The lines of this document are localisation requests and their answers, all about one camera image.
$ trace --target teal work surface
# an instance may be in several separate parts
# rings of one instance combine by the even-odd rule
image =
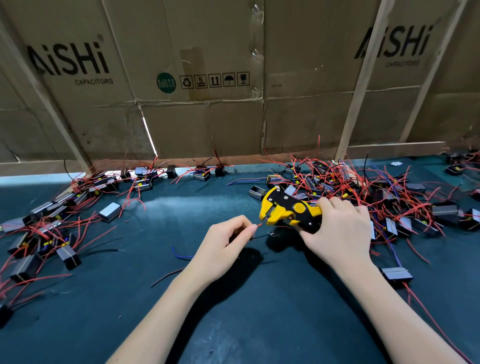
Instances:
[[[388,165],[391,174],[398,175],[412,164],[411,182],[440,181],[440,173],[432,173],[419,161],[400,160],[404,162],[400,167]],[[379,168],[384,164],[375,161]],[[193,255],[212,224],[240,214],[259,223],[260,202],[248,195],[254,184],[226,186],[240,177],[268,174],[258,170],[207,182],[185,179],[170,184],[160,180],[153,190],[142,193],[146,211],[138,201],[132,202],[120,218],[92,225],[85,242],[116,228],[87,249],[122,251],[86,256],[72,276],[31,284],[22,297],[39,291],[44,294],[18,307],[0,330],[1,362],[105,362],[173,276],[153,288],[150,285],[188,263],[173,255],[172,245],[178,255]],[[0,219],[26,214],[60,188],[54,183],[0,187]],[[468,196],[461,198],[462,204],[478,207]],[[82,218],[112,201],[122,203],[122,199],[103,196]],[[256,236],[272,229],[262,225]],[[275,232],[275,237],[250,241],[232,269],[200,296],[168,362],[389,362],[366,315],[332,270],[306,250],[295,231],[277,228]],[[445,238],[412,238],[432,267],[415,255],[405,240],[400,239],[395,249],[414,277],[412,290],[455,345],[478,362],[480,233],[449,228],[445,232]],[[0,261],[8,257],[6,250],[13,238],[0,240]],[[385,247],[376,249],[382,254],[374,259],[377,266],[394,266]],[[49,259],[41,276],[66,273],[55,257]],[[399,294],[406,298],[405,290]],[[431,324],[418,304],[412,302],[412,307]]]

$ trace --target right hand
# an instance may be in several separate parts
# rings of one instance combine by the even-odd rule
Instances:
[[[372,226],[366,206],[355,207],[348,200],[322,197],[322,225],[315,234],[300,230],[307,247],[334,270],[357,264],[371,265]]]

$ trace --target aishi logo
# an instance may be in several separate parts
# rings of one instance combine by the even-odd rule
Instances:
[[[90,62],[95,73],[109,73],[107,62],[100,51],[98,42],[93,42],[92,50],[90,43],[83,43],[82,46],[76,46],[70,43],[69,46],[56,43],[51,47],[42,44],[42,55],[32,46],[27,46],[30,60],[40,74],[49,73],[52,76],[70,74],[75,75],[79,70],[83,74],[88,74],[86,65]]]
[[[415,26],[412,25],[408,28],[408,30],[403,25],[391,28],[391,30],[389,27],[387,27],[385,29],[385,35],[380,44],[380,49],[378,50],[377,58],[382,55],[388,58],[395,57],[397,55],[400,57],[421,56],[427,47],[428,39],[430,38],[432,29],[433,25],[422,25],[420,29],[415,29]],[[363,41],[360,44],[357,53],[355,54],[355,59],[365,57],[365,52],[367,50],[370,36],[372,35],[372,30],[372,27],[367,30],[367,33],[365,34],[365,37],[363,38]],[[389,67],[388,64],[392,65],[392,63],[388,62],[385,66]]]

